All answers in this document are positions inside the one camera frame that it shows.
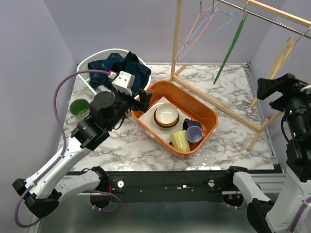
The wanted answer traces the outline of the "wooden hanger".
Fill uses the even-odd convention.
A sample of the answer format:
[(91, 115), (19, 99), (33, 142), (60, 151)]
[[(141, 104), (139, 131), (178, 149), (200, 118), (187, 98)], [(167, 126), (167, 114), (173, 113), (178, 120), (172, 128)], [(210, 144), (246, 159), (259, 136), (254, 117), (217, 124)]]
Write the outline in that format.
[(277, 78), (289, 72), (311, 84), (311, 41), (288, 33), (276, 38), (270, 30), (248, 65), (249, 85), (254, 99), (259, 78), (269, 79), (271, 75)]

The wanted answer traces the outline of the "blue wire hanger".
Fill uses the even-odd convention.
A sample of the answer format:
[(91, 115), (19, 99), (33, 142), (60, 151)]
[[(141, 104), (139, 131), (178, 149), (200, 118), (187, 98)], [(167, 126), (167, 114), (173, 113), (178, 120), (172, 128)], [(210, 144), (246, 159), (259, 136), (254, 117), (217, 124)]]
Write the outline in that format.
[[(238, 16), (238, 12), (235, 10), (226, 10), (223, 8), (219, 2), (215, 1), (214, 3), (218, 3), (219, 7), (217, 10), (213, 11), (213, 19), (211, 20), (210, 24), (208, 25), (205, 32), (202, 34), (200, 39), (195, 44), (194, 48), (191, 49), (190, 52), (188, 52), (186, 55), (190, 54), (193, 50), (198, 48), (200, 45), (205, 43), (207, 40), (212, 38), (215, 34), (223, 30), (227, 25), (229, 25), (232, 21), (236, 19)], [(207, 16), (210, 16), (211, 13), (203, 13), (199, 19), (199, 22), (201, 22), (203, 19), (207, 18)]]

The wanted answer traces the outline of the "black skirt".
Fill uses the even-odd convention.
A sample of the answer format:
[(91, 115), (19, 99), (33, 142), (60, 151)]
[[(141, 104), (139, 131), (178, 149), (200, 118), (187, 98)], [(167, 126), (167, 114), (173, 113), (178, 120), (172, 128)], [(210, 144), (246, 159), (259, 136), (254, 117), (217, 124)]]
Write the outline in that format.
[(128, 52), (125, 59), (128, 60), (129, 62), (140, 63), (138, 57), (134, 53), (132, 53), (131, 51)]

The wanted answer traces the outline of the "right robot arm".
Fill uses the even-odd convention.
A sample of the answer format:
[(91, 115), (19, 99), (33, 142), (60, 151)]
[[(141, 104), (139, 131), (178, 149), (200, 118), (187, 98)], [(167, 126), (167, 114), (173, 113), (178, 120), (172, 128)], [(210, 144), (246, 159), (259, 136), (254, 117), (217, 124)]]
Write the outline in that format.
[(301, 233), (311, 210), (311, 92), (310, 85), (287, 73), (280, 78), (258, 79), (257, 98), (275, 92), (282, 95), (269, 103), (284, 113), (292, 138), (286, 145), (287, 169), (280, 194), (272, 202), (244, 167), (230, 166), (224, 186), (236, 188), (247, 202), (247, 219), (258, 233)]

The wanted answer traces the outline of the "green hanger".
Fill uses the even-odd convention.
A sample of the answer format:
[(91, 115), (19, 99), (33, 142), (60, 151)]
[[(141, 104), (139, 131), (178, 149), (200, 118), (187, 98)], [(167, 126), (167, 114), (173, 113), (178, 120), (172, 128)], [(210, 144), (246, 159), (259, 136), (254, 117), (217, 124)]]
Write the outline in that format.
[(236, 43), (237, 43), (237, 41), (238, 41), (238, 39), (240, 37), (240, 34), (241, 34), (242, 29), (243, 29), (244, 23), (245, 23), (245, 21), (247, 19), (247, 16), (248, 16), (248, 13), (246, 13), (245, 10), (246, 10), (246, 6), (248, 5), (249, 1), (250, 0), (247, 0), (246, 4), (244, 6), (243, 17), (242, 17), (242, 19), (240, 21), (240, 24), (239, 24), (239, 26), (238, 26), (238, 28), (236, 30), (235, 36), (234, 36), (233, 41), (232, 41), (232, 43), (231, 43), (231, 45), (230, 45), (230, 47), (229, 47), (229, 49), (227, 51), (227, 54), (226, 54), (226, 56), (225, 56), (225, 58), (223, 60), (223, 63), (221, 65), (220, 69), (218, 70), (218, 73), (216, 75), (216, 78), (214, 79), (213, 84), (216, 84), (216, 82), (217, 82), (218, 78), (220, 77), (220, 74), (221, 74), (224, 66), (226, 65), (226, 63), (227, 63), (227, 61), (228, 61), (228, 59), (229, 59), (229, 57), (230, 57), (230, 55), (231, 55), (235, 45), (236, 45)]

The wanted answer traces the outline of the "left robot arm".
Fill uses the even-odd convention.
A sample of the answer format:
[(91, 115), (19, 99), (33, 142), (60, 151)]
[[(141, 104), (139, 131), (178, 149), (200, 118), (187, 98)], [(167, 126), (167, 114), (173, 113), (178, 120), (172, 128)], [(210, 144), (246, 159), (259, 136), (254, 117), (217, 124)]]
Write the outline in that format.
[(31, 177), (13, 182), (20, 201), (42, 219), (65, 198), (88, 190), (109, 191), (109, 176), (99, 166), (69, 181), (63, 177), (109, 137), (128, 110), (146, 112), (151, 97), (152, 94), (144, 90), (139, 91), (138, 100), (118, 90), (98, 93), (89, 104), (89, 115), (77, 124), (62, 149)]

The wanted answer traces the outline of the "pink wire hanger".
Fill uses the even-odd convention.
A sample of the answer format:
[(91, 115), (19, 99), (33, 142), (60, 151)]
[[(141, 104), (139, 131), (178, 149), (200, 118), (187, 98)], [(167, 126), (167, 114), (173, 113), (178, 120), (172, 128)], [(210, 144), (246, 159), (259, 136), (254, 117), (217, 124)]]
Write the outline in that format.
[[(219, 4), (213, 2), (210, 7), (204, 9), (202, 7), (202, 1), (200, 1), (200, 10), (199, 10), (198, 16), (197, 16), (190, 32), (189, 32), (187, 38), (185, 39), (185, 42), (184, 42), (182, 48), (180, 49), (180, 51), (177, 53), (177, 55), (175, 57), (175, 60), (174, 60), (175, 64), (177, 62), (181, 61), (182, 58), (184, 58), (186, 56), (186, 54), (188, 52), (190, 52), (191, 49), (194, 48), (195, 44), (200, 39), (200, 37), (202, 36), (202, 34), (205, 32), (208, 25), (210, 24), (211, 20), (213, 19), (213, 14), (214, 14), (213, 11), (217, 10), (218, 7), (219, 7)], [(205, 18), (201, 22), (199, 22), (199, 19), (203, 13), (211, 13), (211, 15), (207, 16), (207, 18)]]

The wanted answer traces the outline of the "navy blue garment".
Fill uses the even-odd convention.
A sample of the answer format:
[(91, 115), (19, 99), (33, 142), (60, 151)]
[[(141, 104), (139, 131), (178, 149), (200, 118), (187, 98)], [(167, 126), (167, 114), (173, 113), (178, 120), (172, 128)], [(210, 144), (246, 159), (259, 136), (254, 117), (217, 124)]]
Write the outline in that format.
[(117, 73), (125, 71), (133, 74), (135, 80), (131, 90), (134, 92), (134, 95), (138, 95), (138, 91), (145, 88), (151, 75), (151, 70), (147, 66), (140, 63), (129, 62), (119, 53), (111, 53), (106, 59), (90, 62), (87, 67), (89, 70), (114, 71)]

